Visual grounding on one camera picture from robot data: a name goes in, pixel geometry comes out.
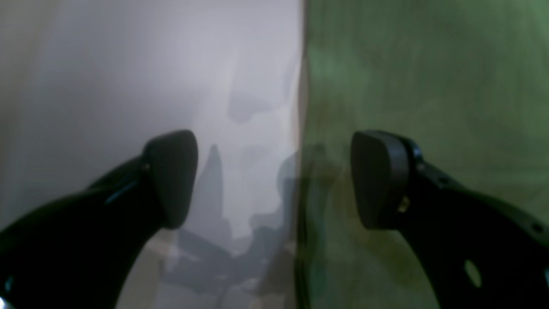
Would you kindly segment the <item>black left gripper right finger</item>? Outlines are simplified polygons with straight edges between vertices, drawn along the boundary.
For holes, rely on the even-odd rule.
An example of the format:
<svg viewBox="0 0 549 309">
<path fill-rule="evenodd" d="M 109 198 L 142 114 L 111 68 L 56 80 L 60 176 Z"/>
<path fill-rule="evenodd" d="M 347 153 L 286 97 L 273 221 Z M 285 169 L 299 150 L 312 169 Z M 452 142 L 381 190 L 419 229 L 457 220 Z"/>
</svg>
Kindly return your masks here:
<svg viewBox="0 0 549 309">
<path fill-rule="evenodd" d="M 404 237 L 442 309 L 548 307 L 546 224 L 459 184 L 400 135 L 353 133 L 350 164 L 362 225 Z"/>
</svg>

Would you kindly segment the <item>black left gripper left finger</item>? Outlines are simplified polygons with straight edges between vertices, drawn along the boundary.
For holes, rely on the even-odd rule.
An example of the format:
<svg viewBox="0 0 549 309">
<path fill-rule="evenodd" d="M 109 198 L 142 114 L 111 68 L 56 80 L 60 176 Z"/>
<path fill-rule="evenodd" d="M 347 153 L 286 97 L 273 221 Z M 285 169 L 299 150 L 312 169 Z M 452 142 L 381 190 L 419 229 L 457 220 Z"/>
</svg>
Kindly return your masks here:
<svg viewBox="0 0 549 309">
<path fill-rule="evenodd" d="M 113 309 L 148 240 L 182 226 L 198 145 L 190 130 L 151 139 L 88 188 L 1 231 L 3 309 Z"/>
</svg>

